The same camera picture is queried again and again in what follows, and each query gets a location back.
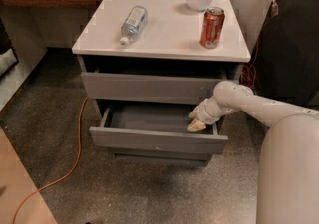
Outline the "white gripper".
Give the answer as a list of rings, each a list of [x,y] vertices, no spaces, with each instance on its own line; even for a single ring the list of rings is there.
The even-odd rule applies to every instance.
[[[206,129],[206,125],[218,122],[223,116],[237,112],[237,109],[219,104],[215,97],[205,99],[189,114],[193,119],[187,130],[198,132]]]

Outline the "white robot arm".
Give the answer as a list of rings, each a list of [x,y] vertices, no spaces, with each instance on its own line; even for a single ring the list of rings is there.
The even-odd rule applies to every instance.
[[[319,112],[218,83],[190,113],[191,132],[245,112],[268,127],[258,167],[256,224],[319,224]]]

